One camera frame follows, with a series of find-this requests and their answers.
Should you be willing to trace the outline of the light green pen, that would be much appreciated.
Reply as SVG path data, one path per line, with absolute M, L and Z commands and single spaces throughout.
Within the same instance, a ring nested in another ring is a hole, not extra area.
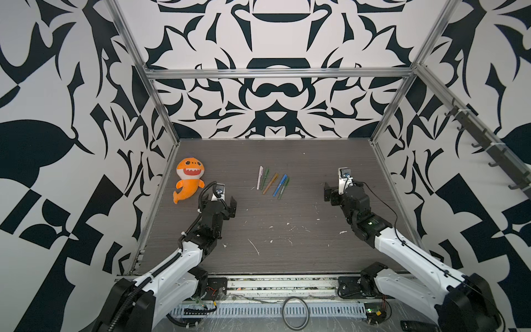
M 266 184 L 265 180 L 266 180 L 266 178 L 267 178 L 267 175 L 264 175 L 262 180 L 261 180 L 261 185 L 260 185 L 260 189 L 259 189 L 260 191 L 264 190 L 264 188 L 265 188 L 265 184 Z

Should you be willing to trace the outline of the dark green pen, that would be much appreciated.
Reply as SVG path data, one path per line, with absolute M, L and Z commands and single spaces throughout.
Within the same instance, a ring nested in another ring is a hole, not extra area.
M 277 198 L 278 200 L 280 200 L 282 198 L 285 189 L 286 189 L 286 186 L 283 186 L 282 189 L 280 190 L 279 196 Z

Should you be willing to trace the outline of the blue pen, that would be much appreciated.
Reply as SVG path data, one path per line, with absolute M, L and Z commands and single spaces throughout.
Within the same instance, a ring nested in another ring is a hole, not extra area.
M 280 191 L 282 185 L 283 185 L 282 183 L 279 183 L 279 185 L 277 186 L 277 188 L 276 188 L 275 191 L 274 191 L 274 194 L 273 194 L 274 197 L 277 196 L 277 194 L 279 193 L 279 191 Z

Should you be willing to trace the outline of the orange pen cap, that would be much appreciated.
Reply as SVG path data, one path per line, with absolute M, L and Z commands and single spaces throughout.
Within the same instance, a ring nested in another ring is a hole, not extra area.
M 278 173 L 275 173 L 274 176 L 272 177 L 271 181 L 270 181 L 270 184 L 273 184 L 276 179 L 278 178 L 279 174 Z

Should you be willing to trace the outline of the orange pen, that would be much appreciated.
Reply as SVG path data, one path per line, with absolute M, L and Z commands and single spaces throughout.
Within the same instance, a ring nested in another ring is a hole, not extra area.
M 272 186 L 272 184 L 274 183 L 274 179 L 272 179 L 267 186 L 265 186 L 265 188 L 263 189 L 262 191 L 262 194 L 266 194 L 268 192 L 268 190 L 270 189 L 270 187 Z

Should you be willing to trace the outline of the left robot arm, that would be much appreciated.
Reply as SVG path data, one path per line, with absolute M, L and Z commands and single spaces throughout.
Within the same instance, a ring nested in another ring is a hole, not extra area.
M 208 273 L 201 262 L 216 248 L 224 221 L 237 202 L 225 200 L 225 185 L 213 181 L 199 195 L 198 216 L 177 240 L 178 248 L 134 279 L 119 279 L 95 319 L 92 331 L 152 331 L 183 301 L 203 297 Z

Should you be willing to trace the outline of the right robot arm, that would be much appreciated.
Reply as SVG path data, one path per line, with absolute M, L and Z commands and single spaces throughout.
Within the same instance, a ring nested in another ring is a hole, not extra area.
M 363 183 L 341 178 L 337 187 L 324 186 L 324 200 L 341 208 L 358 239 L 392 258 L 416 278 L 403 278 L 374 263 L 364 272 L 380 294 L 421 312 L 440 331 L 506 328 L 488 282 L 478 274 L 465 275 L 437 260 L 373 213 Z

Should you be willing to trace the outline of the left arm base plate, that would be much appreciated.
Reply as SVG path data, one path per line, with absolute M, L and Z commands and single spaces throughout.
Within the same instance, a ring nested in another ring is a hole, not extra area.
M 196 297 L 214 301 L 221 299 L 228 289 L 228 279 L 225 277 L 207 277 L 199 281 Z

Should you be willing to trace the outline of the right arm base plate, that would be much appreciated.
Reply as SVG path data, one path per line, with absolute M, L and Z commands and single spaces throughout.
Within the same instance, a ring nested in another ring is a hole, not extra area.
M 367 276 L 360 277 L 339 277 L 337 279 L 337 296 L 343 300 L 357 299 L 392 299 L 390 295 L 384 295 L 379 291 L 373 278 Z

